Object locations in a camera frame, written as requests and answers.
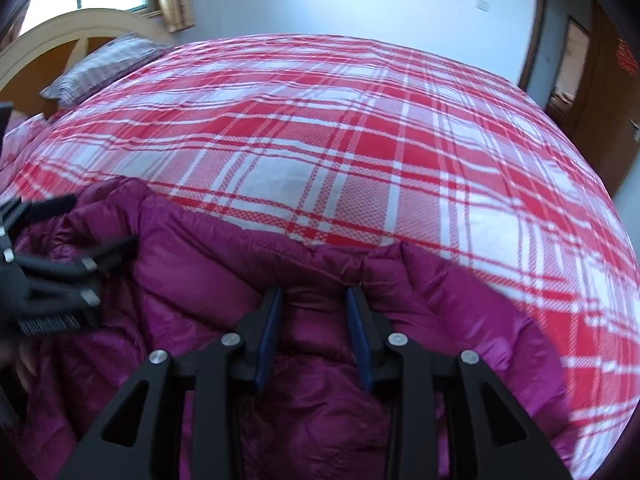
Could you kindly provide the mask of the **magenta puffer jacket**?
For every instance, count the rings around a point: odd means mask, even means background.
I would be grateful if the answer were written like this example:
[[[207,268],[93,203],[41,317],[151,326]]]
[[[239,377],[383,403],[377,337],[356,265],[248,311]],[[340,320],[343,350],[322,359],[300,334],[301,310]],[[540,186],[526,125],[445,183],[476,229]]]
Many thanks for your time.
[[[443,354],[476,351],[570,462],[577,430],[552,341],[470,271],[413,244],[306,246],[182,208],[137,179],[88,186],[74,210],[32,226],[20,252],[68,260],[134,235],[129,278],[103,293],[96,332],[43,338],[26,418],[12,440],[40,479],[52,479],[99,412],[156,349],[206,347],[283,292],[273,375],[242,418],[252,479],[378,479],[390,415],[359,385],[346,292],[360,286],[395,330]]]

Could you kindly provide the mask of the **beige wooden headboard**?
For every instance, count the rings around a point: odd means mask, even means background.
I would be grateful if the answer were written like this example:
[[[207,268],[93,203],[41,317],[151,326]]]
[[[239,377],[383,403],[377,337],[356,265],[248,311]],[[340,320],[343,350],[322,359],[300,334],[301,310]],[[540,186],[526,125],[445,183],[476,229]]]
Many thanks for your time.
[[[51,18],[1,52],[1,99],[26,116],[51,116],[56,104],[40,91],[89,53],[130,32],[161,44],[174,40],[144,16],[113,9],[85,9]]]

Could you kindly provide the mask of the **striped pillow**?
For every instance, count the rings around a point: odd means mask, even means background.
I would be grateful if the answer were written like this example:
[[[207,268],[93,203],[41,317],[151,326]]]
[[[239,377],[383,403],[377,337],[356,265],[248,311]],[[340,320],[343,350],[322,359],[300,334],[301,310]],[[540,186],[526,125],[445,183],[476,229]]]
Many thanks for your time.
[[[136,34],[117,37],[58,76],[40,96],[62,108],[76,106],[169,50],[166,44]]]

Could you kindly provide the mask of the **red white plaid bedsheet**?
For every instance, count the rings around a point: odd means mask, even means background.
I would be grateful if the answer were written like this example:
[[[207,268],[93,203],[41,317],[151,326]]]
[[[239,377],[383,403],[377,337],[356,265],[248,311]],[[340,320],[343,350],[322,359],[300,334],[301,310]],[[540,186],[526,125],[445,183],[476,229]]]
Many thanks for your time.
[[[262,35],[171,48],[46,119],[3,196],[112,177],[306,243],[420,245],[540,323],[566,370],[577,479],[639,399],[639,267],[612,198],[506,79],[341,36]]]

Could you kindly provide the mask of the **brown wooden door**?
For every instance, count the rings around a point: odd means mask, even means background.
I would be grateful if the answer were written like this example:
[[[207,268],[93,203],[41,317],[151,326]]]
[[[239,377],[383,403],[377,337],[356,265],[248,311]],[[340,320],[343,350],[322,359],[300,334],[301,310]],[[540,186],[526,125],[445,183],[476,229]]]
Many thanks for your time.
[[[572,142],[611,195],[627,177],[639,151],[629,122],[639,123],[639,69],[631,77],[618,66],[617,38],[623,39],[597,4],[584,84],[576,102],[580,115],[572,133]]]

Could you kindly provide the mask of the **red double happiness sticker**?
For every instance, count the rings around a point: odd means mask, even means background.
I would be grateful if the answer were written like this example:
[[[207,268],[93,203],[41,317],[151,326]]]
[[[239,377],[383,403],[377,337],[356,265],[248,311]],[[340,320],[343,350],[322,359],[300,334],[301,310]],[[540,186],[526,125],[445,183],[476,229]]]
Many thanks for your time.
[[[617,38],[616,60],[618,66],[631,77],[633,77],[639,68],[638,62],[634,58],[630,47],[622,38]]]

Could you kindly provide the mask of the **dark wooden door frame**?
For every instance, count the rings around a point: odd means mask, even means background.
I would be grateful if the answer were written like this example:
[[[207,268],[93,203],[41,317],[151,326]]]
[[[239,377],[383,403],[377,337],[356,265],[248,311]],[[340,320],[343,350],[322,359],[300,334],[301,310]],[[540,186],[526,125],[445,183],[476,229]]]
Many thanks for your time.
[[[575,103],[590,46],[592,0],[541,0],[526,93],[557,124]]]

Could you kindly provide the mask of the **white wall switch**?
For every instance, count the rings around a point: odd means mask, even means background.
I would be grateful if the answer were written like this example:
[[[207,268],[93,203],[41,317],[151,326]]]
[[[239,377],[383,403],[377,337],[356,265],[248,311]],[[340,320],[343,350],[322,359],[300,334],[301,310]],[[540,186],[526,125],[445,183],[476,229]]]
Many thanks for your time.
[[[476,0],[475,6],[478,10],[488,12],[490,10],[490,4],[486,0]]]

